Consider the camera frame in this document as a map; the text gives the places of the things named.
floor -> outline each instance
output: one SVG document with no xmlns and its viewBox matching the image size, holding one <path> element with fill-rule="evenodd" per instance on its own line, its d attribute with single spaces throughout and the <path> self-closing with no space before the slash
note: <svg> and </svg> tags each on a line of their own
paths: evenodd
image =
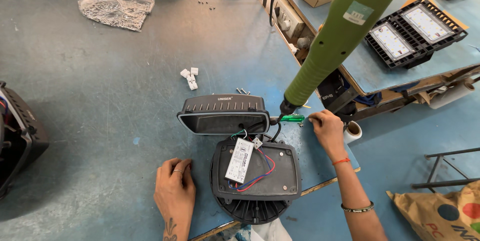
<svg viewBox="0 0 480 241">
<path fill-rule="evenodd" d="M 410 188 L 411 183 L 426 182 L 434 164 L 434 160 L 428 161 L 423 155 L 478 147 L 479 104 L 480 92 L 476 91 L 440 109 L 411 104 L 396 113 L 359 122 L 363 136 L 349 146 L 361 167 L 358 177 L 375 202 L 375 211 L 389 240 L 420 238 L 385 191 L 431 193 L 428 189 Z M 469 177 L 480 176 L 480 152 L 450 158 Z M 454 178 L 463 177 L 444 165 L 439 169 L 437 181 Z M 438 192 L 460 188 L 441 188 Z M 293 240 L 351 240 L 340 204 L 339 185 L 334 183 L 293 201 L 281 221 Z"/>
</svg>

hand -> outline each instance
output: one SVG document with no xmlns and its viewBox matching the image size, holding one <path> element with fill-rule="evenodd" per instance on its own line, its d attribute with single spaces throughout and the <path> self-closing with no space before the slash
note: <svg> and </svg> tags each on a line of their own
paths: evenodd
<svg viewBox="0 0 480 241">
<path fill-rule="evenodd" d="M 170 159 L 156 171 L 153 199 L 165 220 L 164 240 L 188 239 L 196 190 L 191 162 L 191 159 Z"/>
<path fill-rule="evenodd" d="M 348 157 L 343 148 L 343 122 L 338 116 L 324 109 L 321 112 L 310 114 L 308 120 L 313 124 L 313 131 L 318 142 L 323 146 L 332 162 Z"/>
</svg>

blue workbench surface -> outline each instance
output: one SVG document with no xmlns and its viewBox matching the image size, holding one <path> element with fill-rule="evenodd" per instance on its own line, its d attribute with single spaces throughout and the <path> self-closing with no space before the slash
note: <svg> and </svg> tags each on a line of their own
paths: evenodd
<svg viewBox="0 0 480 241">
<path fill-rule="evenodd" d="M 136 33 L 86 19 L 77 0 L 0 0 L 0 77 L 50 139 L 0 201 L 0 239 L 158 240 L 156 170 L 174 157 L 193 158 L 190 237 L 231 221 L 208 177 L 225 136 L 193 135 L 176 113 L 189 97 L 243 87 L 278 116 L 299 65 L 258 0 L 202 0 L 214 11 L 197 0 L 155 1 Z M 195 91 L 180 76 L 192 66 Z M 315 94 L 308 105 L 298 113 L 323 109 Z M 309 122 L 285 124 L 279 139 L 299 153 L 304 190 L 335 177 Z"/>
<path fill-rule="evenodd" d="M 312 8 L 304 0 L 292 0 L 313 29 L 317 30 L 327 18 L 330 3 Z M 385 17 L 397 11 L 407 0 L 393 0 L 383 13 Z M 422 78 L 453 71 L 480 63 L 480 0 L 434 0 L 441 10 L 447 10 L 465 25 L 468 36 L 433 54 L 428 62 L 412 69 L 390 70 L 375 53 L 361 43 L 343 62 L 343 66 L 366 94 L 415 82 Z"/>
</svg>

sticker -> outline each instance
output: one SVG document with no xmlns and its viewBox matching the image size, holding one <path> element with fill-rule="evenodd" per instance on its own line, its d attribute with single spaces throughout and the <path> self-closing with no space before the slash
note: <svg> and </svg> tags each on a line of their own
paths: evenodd
<svg viewBox="0 0 480 241">
<path fill-rule="evenodd" d="M 343 14 L 343 18 L 357 25 L 363 25 L 373 12 L 372 8 L 353 1 L 345 14 Z"/>
<path fill-rule="evenodd" d="M 239 184 L 243 184 L 245 182 L 245 175 L 247 174 L 248 164 L 250 162 L 253 149 L 253 142 L 249 142 L 240 138 L 237 139 L 237 143 L 235 144 L 225 178 Z"/>
</svg>

forearm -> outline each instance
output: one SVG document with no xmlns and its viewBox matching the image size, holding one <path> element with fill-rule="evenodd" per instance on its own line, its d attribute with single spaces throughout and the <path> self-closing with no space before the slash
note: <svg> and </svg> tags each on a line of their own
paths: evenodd
<svg viewBox="0 0 480 241">
<path fill-rule="evenodd" d="M 163 231 L 163 241 L 187 241 L 190 232 L 191 219 L 165 218 L 165 229 Z"/>
<path fill-rule="evenodd" d="M 368 207 L 370 200 L 363 190 L 357 174 L 353 171 L 351 163 L 342 162 L 335 164 L 334 167 L 338 178 L 343 206 L 351 209 Z M 344 213 L 354 241 L 387 240 L 380 220 L 373 209 L 364 213 L 346 211 L 344 211 Z"/>
</svg>

